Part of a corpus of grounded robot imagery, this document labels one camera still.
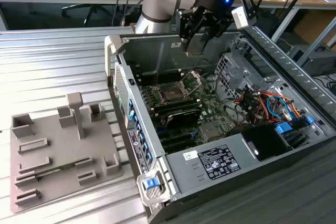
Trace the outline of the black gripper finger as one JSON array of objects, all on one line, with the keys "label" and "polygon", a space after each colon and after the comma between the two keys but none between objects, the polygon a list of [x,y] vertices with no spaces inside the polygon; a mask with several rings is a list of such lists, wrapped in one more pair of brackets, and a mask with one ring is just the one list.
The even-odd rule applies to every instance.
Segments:
[{"label": "black gripper finger", "polygon": [[227,30],[227,28],[232,24],[233,18],[230,16],[215,19],[211,19],[205,24],[205,31],[203,34],[203,39],[212,39],[214,37],[219,37]]},{"label": "black gripper finger", "polygon": [[189,42],[195,34],[196,22],[193,9],[176,10],[176,29],[182,43]]}]

